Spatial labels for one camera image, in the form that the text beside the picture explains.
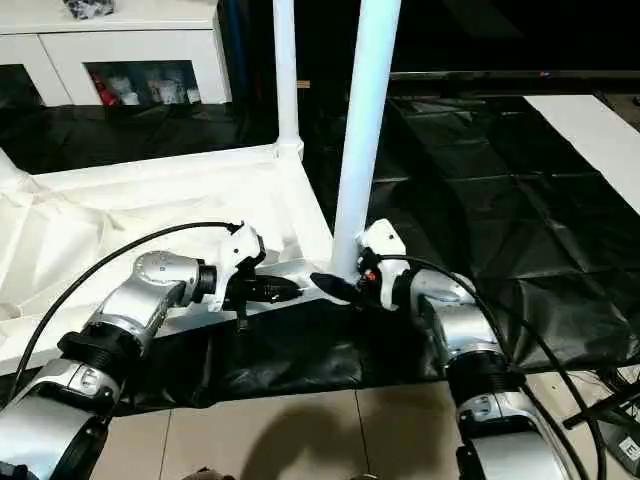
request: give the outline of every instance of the shelf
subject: shelf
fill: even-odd
[[[76,20],[62,0],[2,0],[0,34],[212,28],[217,0],[114,0],[115,12]]]

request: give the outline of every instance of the floor tile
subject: floor tile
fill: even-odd
[[[353,391],[224,402],[171,417],[162,480],[348,480],[366,471]]]
[[[371,473],[382,480],[458,480],[460,438],[446,383],[357,392]]]
[[[169,415],[165,410],[115,418],[91,479],[158,480]]]

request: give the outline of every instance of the glass cabinet door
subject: glass cabinet door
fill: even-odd
[[[0,108],[37,107],[42,98],[23,65],[0,65]]]
[[[106,106],[201,103],[193,66],[188,60],[84,65]]]

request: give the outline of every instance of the tile floor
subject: tile floor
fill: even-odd
[[[581,379],[587,401],[602,395]],[[576,410],[558,375],[529,382],[553,414]],[[594,472],[588,431],[569,438]],[[116,419],[92,478],[180,480],[206,466],[237,480],[457,480],[458,441],[444,383],[241,400]],[[632,477],[610,459],[608,478]]]

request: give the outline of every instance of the cabinet door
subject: cabinet door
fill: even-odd
[[[37,35],[0,35],[0,106],[69,103]]]
[[[231,99],[216,29],[77,32],[41,39],[76,105]]]

